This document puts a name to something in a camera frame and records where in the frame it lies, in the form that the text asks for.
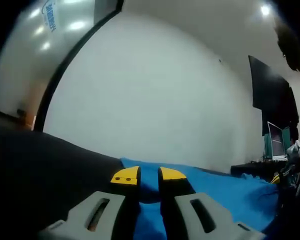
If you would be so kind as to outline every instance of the blue tablecloth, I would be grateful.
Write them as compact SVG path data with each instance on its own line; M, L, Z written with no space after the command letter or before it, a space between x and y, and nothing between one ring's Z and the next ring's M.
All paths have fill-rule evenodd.
M186 175L197 193L206 193L228 209L234 222L243 222L257 231L264 230L276 215L278 190L275 184L244 174L242 178L221 176L198 168L164 163L121 159L125 168L141 167L141 191L158 192L158 168L178 170ZM160 203L140 203L141 212L135 226L135 240L167 239Z

